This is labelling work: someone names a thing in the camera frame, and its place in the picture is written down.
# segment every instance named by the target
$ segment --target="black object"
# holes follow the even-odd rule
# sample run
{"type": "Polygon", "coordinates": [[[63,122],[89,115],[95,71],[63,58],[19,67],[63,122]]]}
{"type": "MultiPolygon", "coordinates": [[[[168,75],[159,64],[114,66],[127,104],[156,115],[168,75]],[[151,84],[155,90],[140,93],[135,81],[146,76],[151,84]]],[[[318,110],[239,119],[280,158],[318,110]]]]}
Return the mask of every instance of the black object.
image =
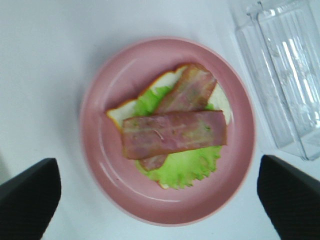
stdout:
{"type": "Polygon", "coordinates": [[[61,197],[55,158],[46,158],[0,185],[0,240],[39,240],[61,197]]]}
{"type": "Polygon", "coordinates": [[[319,181],[276,156],[264,155],[257,193],[282,240],[320,240],[319,181]]]}

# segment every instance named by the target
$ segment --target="plastic container lid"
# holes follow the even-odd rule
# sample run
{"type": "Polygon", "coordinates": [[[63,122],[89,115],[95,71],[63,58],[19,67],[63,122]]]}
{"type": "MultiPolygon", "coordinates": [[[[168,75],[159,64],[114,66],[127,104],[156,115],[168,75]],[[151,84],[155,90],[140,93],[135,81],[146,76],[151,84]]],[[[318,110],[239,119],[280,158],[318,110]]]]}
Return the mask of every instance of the plastic container lid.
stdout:
{"type": "Polygon", "coordinates": [[[236,31],[276,146],[320,156],[320,38],[307,0],[259,1],[236,31]]]}

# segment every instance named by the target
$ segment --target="green lettuce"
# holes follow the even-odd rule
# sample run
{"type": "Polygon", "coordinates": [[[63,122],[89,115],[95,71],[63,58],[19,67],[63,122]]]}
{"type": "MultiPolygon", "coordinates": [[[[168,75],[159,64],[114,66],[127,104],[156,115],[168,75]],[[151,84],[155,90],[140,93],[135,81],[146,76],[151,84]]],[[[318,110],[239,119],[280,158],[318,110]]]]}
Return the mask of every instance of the green lettuce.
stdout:
{"type": "MultiPolygon", "coordinates": [[[[148,89],[141,95],[134,106],[134,116],[151,115],[162,98],[171,91],[171,87],[157,87],[155,91],[148,89]]],[[[206,110],[213,110],[208,104],[206,110]]],[[[221,146],[209,146],[194,150],[171,153],[164,164],[151,171],[144,170],[139,160],[135,161],[138,170],[149,179],[158,182],[161,186],[174,189],[191,187],[193,180],[202,180],[216,170],[216,161],[220,158],[221,146]]]]}

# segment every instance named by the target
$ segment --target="bacon strip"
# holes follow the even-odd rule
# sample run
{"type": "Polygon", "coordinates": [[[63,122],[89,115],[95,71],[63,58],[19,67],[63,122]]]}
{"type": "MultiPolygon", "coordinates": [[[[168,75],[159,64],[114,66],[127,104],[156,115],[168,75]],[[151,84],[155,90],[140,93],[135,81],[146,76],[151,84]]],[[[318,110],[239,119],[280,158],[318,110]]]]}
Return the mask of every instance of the bacon strip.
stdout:
{"type": "Polygon", "coordinates": [[[123,154],[129,159],[225,145],[222,111],[170,112],[127,118],[122,125],[123,154]]]}
{"type": "MultiPolygon", "coordinates": [[[[203,66],[189,64],[172,91],[162,99],[155,113],[203,110],[208,104],[208,99],[216,83],[217,81],[212,73],[203,66]]],[[[166,158],[166,154],[153,156],[150,159],[145,158],[140,161],[140,165],[146,171],[158,169],[163,165],[166,158]]]]}

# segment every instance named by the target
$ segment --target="white surface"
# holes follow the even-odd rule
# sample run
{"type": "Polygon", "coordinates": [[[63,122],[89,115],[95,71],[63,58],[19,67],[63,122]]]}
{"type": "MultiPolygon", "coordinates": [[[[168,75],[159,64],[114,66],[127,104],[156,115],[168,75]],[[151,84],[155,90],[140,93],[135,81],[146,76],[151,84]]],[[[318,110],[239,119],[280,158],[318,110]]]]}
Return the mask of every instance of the white surface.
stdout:
{"type": "MultiPolygon", "coordinates": [[[[313,4],[320,9],[319,1],[313,4]]],[[[62,196],[43,239],[279,239],[256,192],[259,146],[243,186],[226,206],[199,223],[159,227],[127,216],[105,197],[79,141],[80,104],[96,71],[145,37],[178,36],[207,45],[234,67],[256,102],[234,30],[229,6],[220,0],[1,1],[0,181],[43,158],[57,159],[62,196]]],[[[263,132],[258,125],[259,139],[263,132]]],[[[320,179],[319,160],[268,153],[320,179]]]]}

